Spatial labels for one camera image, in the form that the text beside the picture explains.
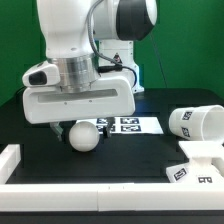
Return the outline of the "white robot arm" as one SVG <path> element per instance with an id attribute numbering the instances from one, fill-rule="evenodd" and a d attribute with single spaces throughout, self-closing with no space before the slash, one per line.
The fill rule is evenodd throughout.
<path id="1" fill-rule="evenodd" d="M 62 122 L 132 115 L 134 69 L 96 49 L 97 40 L 145 38 L 157 20 L 156 0 L 36 0 L 46 60 L 22 77 L 24 114 L 62 134 Z"/>

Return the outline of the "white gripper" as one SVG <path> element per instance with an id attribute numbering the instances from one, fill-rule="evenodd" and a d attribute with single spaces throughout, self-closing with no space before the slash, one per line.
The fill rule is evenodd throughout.
<path id="1" fill-rule="evenodd" d="M 62 78 L 57 66 L 44 61 L 30 68 L 22 81 L 26 86 L 23 93 L 26 119 L 32 124 L 51 123 L 59 141 L 63 134 L 59 122 L 106 118 L 103 136 L 110 138 L 114 117 L 132 115 L 135 111 L 129 72 L 102 73 L 86 91 L 65 92 L 59 85 Z"/>

